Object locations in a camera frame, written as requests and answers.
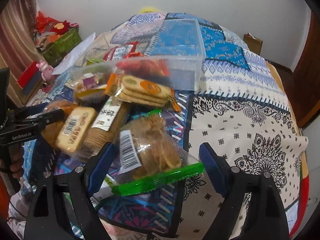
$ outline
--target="orange label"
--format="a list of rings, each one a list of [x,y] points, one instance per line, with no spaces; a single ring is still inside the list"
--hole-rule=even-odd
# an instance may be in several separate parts
[[[147,80],[141,81],[140,85],[150,94],[157,95],[161,92],[161,88],[157,84],[151,81],[147,81]]]

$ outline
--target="pink pig figurine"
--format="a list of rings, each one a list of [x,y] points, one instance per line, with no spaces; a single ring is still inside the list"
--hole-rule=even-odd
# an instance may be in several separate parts
[[[40,60],[36,66],[41,71],[41,76],[44,82],[49,82],[53,79],[53,67],[50,66],[45,60]]]

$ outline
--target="metal screw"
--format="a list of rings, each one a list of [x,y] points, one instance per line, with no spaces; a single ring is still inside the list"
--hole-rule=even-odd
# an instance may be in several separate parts
[[[270,174],[270,172],[265,171],[265,172],[263,173],[263,176],[265,176],[266,178],[270,178],[270,177],[271,177],[271,174]]]
[[[239,169],[237,166],[232,166],[232,167],[231,167],[231,171],[232,171],[233,173],[239,173],[239,172],[240,172],[240,169]]]
[[[50,172],[50,171],[45,171],[45,172],[43,173],[43,176],[44,176],[45,178],[50,177],[50,175],[51,175],[51,172]]]
[[[83,167],[82,166],[78,166],[75,168],[75,172],[76,173],[80,173],[81,171],[83,171]]]

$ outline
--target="green box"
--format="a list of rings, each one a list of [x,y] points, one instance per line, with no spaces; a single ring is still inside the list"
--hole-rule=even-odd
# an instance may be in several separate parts
[[[78,28],[72,28],[62,37],[51,43],[43,52],[42,56],[49,65],[57,66],[63,58],[81,42]]]

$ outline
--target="pink curtain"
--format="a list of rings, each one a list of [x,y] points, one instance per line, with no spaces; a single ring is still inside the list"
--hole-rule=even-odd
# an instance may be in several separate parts
[[[0,14],[0,68],[9,67],[8,96],[17,105],[25,105],[17,79],[35,60],[42,59],[33,40],[36,25],[36,0],[10,0]]]

